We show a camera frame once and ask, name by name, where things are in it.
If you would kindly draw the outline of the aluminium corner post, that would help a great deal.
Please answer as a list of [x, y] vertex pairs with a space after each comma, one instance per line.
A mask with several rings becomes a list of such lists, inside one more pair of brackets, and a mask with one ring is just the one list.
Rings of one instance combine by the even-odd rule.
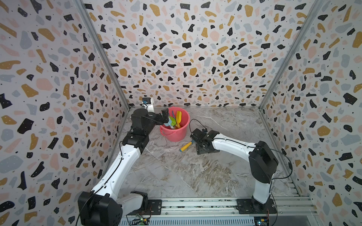
[[96, 29], [91, 21], [91, 18], [87, 12], [87, 9], [84, 5], [84, 1], [73, 1], [73, 4], [74, 4], [74, 7], [76, 8], [76, 10], [78, 11], [78, 13], [80, 14], [80, 18], [84, 22], [84, 26], [89, 33], [89, 37], [93, 42], [94, 48], [96, 49], [96, 51], [100, 57], [100, 60], [103, 63], [103, 66], [105, 68], [105, 77], [108, 75], [109, 79], [111, 80], [111, 84], [108, 85], [108, 87], [109, 88], [111, 86], [113, 87], [113, 89], [115, 90], [115, 92], [117, 93], [117, 95], [119, 97], [119, 103], [122, 105], [122, 107], [125, 109], [126, 112], [129, 112], [131, 107], [127, 103], [126, 97], [122, 91], [122, 88], [121, 88], [119, 81], [115, 75], [115, 72], [111, 66], [111, 63], [104, 51], [103, 45], [97, 36], [97, 31], [96, 31]]
[[303, 41], [303, 38], [306, 34], [306, 32], [308, 31], [308, 29], [310, 28], [310, 26], [312, 25], [315, 17], [317, 16], [320, 8], [323, 5], [323, 1], [322, 0], [316, 0], [314, 1], [313, 5], [311, 6], [311, 9], [308, 12], [308, 15], [304, 21], [304, 24], [301, 26], [301, 29], [299, 31], [299, 33], [297, 34], [295, 40], [293, 41], [290, 50], [287, 52], [284, 60], [282, 61], [281, 66], [279, 67], [274, 79], [272, 80], [272, 82], [270, 83], [270, 86], [266, 92], [266, 95], [264, 96], [260, 106], [259, 106], [259, 110], [262, 111], [262, 109], [266, 106], [267, 101], [269, 99], [269, 97], [272, 95], [273, 89], [277, 86], [278, 81], [280, 80], [280, 78], [283, 76], [284, 71], [286, 70], [289, 62], [291, 61], [291, 59], [293, 58], [293, 56], [296, 54], [299, 45], [301, 44], [301, 42]]

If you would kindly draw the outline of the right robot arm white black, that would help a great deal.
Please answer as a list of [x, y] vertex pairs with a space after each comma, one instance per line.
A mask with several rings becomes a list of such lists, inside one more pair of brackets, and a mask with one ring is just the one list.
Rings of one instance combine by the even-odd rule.
[[252, 200], [266, 204], [270, 198], [272, 179], [279, 162], [264, 141], [248, 143], [225, 136], [217, 131], [195, 129], [191, 139], [196, 143], [197, 154], [230, 153], [249, 163], [251, 174], [255, 179]]

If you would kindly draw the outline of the aluminium left corner post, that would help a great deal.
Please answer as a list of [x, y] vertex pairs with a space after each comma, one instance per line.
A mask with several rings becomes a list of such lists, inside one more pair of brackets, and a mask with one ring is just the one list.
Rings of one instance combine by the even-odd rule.
[[84, 22], [84, 26], [89, 33], [89, 37], [93, 42], [94, 48], [96, 49], [96, 51], [100, 57], [100, 60], [103, 63], [103, 66], [105, 68], [105, 77], [108, 75], [109, 79], [111, 80], [111, 84], [108, 85], [108, 87], [109, 88], [111, 86], [113, 87], [113, 89], [115, 90], [115, 92], [117, 93], [117, 95], [119, 97], [119, 103], [122, 105], [122, 107], [125, 109], [126, 112], [129, 112], [131, 107], [127, 103], [126, 97], [122, 91], [122, 88], [121, 88], [119, 81], [115, 75], [115, 72], [111, 66], [111, 63], [104, 51], [103, 45], [97, 36], [97, 31], [96, 31], [96, 29], [91, 21], [91, 18], [87, 12], [87, 9], [84, 5], [84, 1], [73, 1], [73, 4], [74, 4], [74, 7], [76, 8], [76, 10], [78, 11], [78, 13], [80, 14], [80, 18]]

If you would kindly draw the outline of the yellow shovel yellow handle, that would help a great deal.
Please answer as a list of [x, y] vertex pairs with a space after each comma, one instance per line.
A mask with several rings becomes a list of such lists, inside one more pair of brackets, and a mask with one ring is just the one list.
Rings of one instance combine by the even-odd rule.
[[176, 119], [176, 128], [180, 129], [182, 127], [181, 126], [181, 121], [182, 121], [182, 112], [181, 111], [177, 111], [175, 119]]

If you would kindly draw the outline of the aluminium back wall rail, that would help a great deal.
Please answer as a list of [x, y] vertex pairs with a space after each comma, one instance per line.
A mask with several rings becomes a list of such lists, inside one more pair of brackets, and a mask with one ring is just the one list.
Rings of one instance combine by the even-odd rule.
[[[154, 109], [159, 108], [170, 108], [170, 107], [179, 107], [184, 109], [257, 109], [259, 110], [259, 106], [154, 106]], [[137, 109], [137, 108], [143, 108], [140, 105], [130, 106], [130, 109]]]

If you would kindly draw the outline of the green circuit board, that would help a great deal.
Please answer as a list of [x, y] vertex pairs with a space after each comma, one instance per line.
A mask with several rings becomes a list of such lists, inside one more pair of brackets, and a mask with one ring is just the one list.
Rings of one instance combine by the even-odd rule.
[[136, 214], [135, 218], [132, 220], [132, 226], [148, 226], [150, 224], [150, 218], [144, 217], [142, 215]]
[[268, 217], [254, 217], [255, 226], [269, 226], [270, 220]]

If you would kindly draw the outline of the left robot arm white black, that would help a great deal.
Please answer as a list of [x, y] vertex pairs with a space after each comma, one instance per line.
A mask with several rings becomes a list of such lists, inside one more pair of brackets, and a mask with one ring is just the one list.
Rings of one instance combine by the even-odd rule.
[[155, 126], [169, 121], [169, 110], [153, 112], [153, 107], [136, 109], [131, 115], [132, 125], [119, 143], [120, 151], [104, 177], [89, 192], [78, 197], [77, 226], [118, 226], [121, 219], [133, 211], [143, 211], [148, 205], [148, 195], [131, 192], [117, 203], [118, 194], [130, 169], [143, 153], [149, 135]]

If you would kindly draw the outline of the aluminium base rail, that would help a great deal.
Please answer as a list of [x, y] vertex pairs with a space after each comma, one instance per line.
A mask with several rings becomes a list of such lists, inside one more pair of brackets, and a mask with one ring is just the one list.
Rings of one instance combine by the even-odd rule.
[[[153, 215], [149, 226], [254, 226], [254, 217], [268, 217], [270, 226], [321, 226], [322, 222], [308, 197], [271, 196], [276, 214], [239, 214], [236, 200], [229, 198], [153, 198], [162, 200], [161, 215]], [[132, 226], [135, 215], [120, 225]]]

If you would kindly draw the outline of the aluminium right corner post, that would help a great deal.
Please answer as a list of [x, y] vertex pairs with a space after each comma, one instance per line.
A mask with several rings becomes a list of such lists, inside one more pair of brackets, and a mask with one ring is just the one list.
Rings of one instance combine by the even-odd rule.
[[278, 81], [280, 80], [280, 78], [283, 76], [284, 71], [286, 70], [289, 62], [291, 61], [291, 59], [293, 58], [293, 56], [296, 54], [299, 45], [301, 44], [301, 42], [303, 41], [303, 38], [306, 34], [306, 32], [308, 31], [308, 29], [310, 28], [310, 26], [312, 25], [315, 17], [317, 16], [320, 8], [323, 5], [323, 1], [322, 0], [316, 0], [314, 1], [313, 5], [311, 6], [311, 9], [308, 12], [308, 15], [304, 21], [304, 24], [301, 26], [301, 29], [299, 31], [299, 33], [297, 34], [295, 40], [293, 41], [290, 50], [287, 52], [284, 60], [282, 61], [281, 66], [279, 67], [274, 79], [272, 80], [272, 82], [270, 83], [270, 86], [266, 92], [266, 95], [264, 96], [260, 106], [259, 106], [259, 110], [262, 111], [262, 109], [266, 106], [267, 101], [269, 99], [269, 97], [272, 95], [273, 89], [277, 86]]

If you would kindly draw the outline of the green circuit board right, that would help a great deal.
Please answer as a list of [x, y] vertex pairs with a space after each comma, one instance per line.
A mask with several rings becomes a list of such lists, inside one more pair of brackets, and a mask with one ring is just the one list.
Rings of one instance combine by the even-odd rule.
[[269, 226], [270, 220], [268, 217], [254, 217], [255, 226]]

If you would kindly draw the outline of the green circuit board left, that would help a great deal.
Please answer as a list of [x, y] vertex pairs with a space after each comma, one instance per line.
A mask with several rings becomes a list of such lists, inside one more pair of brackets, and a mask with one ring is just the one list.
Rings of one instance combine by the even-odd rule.
[[132, 226], [148, 226], [150, 224], [150, 218], [144, 217], [142, 215], [136, 214], [135, 218], [132, 220]]

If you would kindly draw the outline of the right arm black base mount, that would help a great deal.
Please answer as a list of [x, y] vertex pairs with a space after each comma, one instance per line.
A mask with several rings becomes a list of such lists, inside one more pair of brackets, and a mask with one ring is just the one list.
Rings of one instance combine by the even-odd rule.
[[239, 214], [276, 214], [277, 209], [273, 199], [269, 198], [262, 204], [252, 198], [242, 198], [236, 200], [236, 209]]

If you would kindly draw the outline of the pink plastic bucket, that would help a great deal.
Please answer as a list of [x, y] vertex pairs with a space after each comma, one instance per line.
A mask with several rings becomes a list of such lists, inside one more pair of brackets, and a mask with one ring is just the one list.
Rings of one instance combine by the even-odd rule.
[[180, 123], [181, 128], [173, 130], [173, 129], [166, 127], [165, 125], [161, 125], [160, 133], [162, 136], [164, 136], [167, 140], [169, 140], [171, 142], [182, 141], [186, 137], [191, 117], [185, 109], [180, 108], [180, 107], [170, 107], [170, 108], [168, 108], [168, 111], [169, 111], [170, 116], [172, 116], [172, 112], [175, 114], [175, 116], [178, 111], [182, 112], [182, 119], [181, 119], [181, 123]]

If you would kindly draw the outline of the green trowel orange handle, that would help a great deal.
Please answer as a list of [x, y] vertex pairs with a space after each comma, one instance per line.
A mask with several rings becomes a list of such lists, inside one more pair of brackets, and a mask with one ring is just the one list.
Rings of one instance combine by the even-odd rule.
[[177, 123], [176, 123], [176, 119], [175, 118], [173, 118], [173, 117], [169, 117], [169, 124], [172, 126], [172, 127], [174, 127]]

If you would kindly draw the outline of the small teal rake yellow handle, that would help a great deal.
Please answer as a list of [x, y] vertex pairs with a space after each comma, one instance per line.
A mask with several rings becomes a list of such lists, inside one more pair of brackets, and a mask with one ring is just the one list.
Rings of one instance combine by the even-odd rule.
[[180, 148], [180, 152], [185, 152], [186, 150], [188, 150], [192, 145], [194, 144], [194, 141], [190, 141], [189, 143], [187, 143], [186, 145], [184, 145], [182, 148]]

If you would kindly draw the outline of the light blue fork white handle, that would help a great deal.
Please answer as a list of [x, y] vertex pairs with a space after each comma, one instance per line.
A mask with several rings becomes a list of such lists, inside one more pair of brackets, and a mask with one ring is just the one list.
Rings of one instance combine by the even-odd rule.
[[166, 125], [172, 130], [176, 130], [179, 128], [173, 111], [171, 112], [171, 115], [169, 116], [169, 121]]

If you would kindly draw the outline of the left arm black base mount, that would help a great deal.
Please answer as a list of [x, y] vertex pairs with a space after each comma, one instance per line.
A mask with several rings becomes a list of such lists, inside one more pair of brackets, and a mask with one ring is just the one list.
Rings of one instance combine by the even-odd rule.
[[149, 199], [147, 193], [132, 191], [130, 195], [136, 196], [136, 201], [141, 201], [140, 207], [133, 209], [128, 215], [161, 215], [162, 200], [161, 199]]

